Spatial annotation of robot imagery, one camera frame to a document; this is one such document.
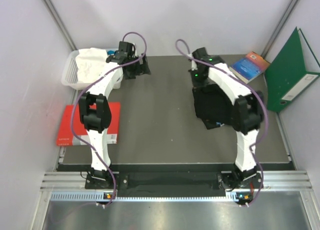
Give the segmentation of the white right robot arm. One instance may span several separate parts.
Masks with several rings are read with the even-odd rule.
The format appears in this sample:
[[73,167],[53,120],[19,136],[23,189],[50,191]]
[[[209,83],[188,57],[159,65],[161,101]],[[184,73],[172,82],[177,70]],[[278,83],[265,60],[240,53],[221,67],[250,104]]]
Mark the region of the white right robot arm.
[[236,131],[232,180],[244,188],[257,174],[253,144],[264,120],[261,106],[264,96],[260,91],[253,93],[220,56],[210,56],[204,47],[193,51],[191,56],[189,73],[196,117],[207,129],[228,125]]

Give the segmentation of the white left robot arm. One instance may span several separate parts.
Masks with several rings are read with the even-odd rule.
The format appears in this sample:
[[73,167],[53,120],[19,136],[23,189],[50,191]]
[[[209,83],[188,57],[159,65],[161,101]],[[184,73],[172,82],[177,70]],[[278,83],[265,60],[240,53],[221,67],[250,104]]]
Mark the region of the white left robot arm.
[[108,97],[122,79],[150,73],[146,54],[139,55],[135,44],[122,40],[115,53],[105,59],[97,78],[78,97],[79,119],[88,134],[88,140],[83,142],[90,147],[92,155],[89,176],[96,178],[102,188],[110,187],[114,180],[107,143],[112,121]]

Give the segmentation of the black printed t-shirt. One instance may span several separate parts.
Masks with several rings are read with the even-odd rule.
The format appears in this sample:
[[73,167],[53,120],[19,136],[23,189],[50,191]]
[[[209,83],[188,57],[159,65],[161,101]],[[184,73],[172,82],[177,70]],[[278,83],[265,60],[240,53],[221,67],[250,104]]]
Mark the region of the black printed t-shirt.
[[204,123],[207,130],[220,128],[225,125],[224,123],[216,122],[216,121],[208,120],[208,119],[202,119],[202,122]]

